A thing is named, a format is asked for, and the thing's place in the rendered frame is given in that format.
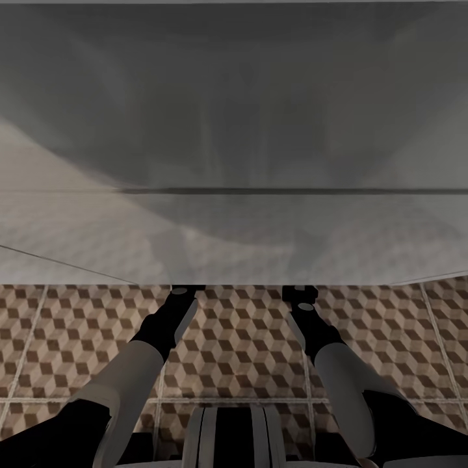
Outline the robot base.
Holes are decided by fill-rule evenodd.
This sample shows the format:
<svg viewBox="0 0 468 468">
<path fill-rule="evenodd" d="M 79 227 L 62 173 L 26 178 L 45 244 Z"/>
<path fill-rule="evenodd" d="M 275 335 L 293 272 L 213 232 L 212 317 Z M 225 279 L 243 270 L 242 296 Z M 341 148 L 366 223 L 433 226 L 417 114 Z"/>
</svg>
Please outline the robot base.
<svg viewBox="0 0 468 468">
<path fill-rule="evenodd" d="M 287 468 L 361 468 L 338 432 L 318 432 L 315 461 L 300 461 L 297 455 L 286 455 Z M 153 461 L 151 432 L 133 432 L 125 452 L 114 468 L 181 468 L 182 456 L 169 461 Z"/>
</svg>

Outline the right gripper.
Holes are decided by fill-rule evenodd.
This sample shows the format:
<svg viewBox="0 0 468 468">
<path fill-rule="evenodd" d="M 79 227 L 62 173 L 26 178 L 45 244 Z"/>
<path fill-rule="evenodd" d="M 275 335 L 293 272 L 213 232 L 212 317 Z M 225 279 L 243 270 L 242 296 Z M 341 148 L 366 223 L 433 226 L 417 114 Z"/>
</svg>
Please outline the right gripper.
<svg viewBox="0 0 468 468">
<path fill-rule="evenodd" d="M 282 300 L 284 302 L 292 302 L 297 296 L 305 296 L 312 304 L 315 304 L 315 299 L 318 298 L 319 291 L 316 288 L 305 286 L 304 291 L 297 291 L 293 286 L 282 287 Z"/>
</svg>

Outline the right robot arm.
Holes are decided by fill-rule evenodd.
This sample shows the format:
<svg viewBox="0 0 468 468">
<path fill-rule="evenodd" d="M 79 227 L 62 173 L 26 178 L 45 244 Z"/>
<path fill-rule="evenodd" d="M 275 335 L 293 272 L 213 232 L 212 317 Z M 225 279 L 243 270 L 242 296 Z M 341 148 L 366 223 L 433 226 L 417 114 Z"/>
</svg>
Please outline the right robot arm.
<svg viewBox="0 0 468 468">
<path fill-rule="evenodd" d="M 347 446 L 380 468 L 468 468 L 468 435 L 420 416 L 415 407 L 328 326 L 316 288 L 283 286 L 288 324 L 320 377 Z"/>
</svg>

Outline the robot trunk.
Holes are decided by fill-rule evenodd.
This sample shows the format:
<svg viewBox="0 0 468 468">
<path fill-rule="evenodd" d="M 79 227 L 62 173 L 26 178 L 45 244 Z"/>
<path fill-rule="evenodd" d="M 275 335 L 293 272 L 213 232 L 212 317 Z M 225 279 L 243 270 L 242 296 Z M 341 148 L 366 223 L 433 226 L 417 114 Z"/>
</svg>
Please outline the robot trunk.
<svg viewBox="0 0 468 468">
<path fill-rule="evenodd" d="M 181 468 L 287 468 L 274 408 L 197 408 L 188 420 Z"/>
</svg>

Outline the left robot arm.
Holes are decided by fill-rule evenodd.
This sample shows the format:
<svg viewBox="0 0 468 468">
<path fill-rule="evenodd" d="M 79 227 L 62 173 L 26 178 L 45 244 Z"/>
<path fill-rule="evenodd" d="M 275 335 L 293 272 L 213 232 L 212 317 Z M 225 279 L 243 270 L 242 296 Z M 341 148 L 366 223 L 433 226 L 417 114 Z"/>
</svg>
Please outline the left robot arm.
<svg viewBox="0 0 468 468">
<path fill-rule="evenodd" d="M 124 349 L 55 417 L 0 441 L 0 468 L 114 468 L 157 377 L 198 310 L 196 291 L 175 285 Z"/>
</svg>

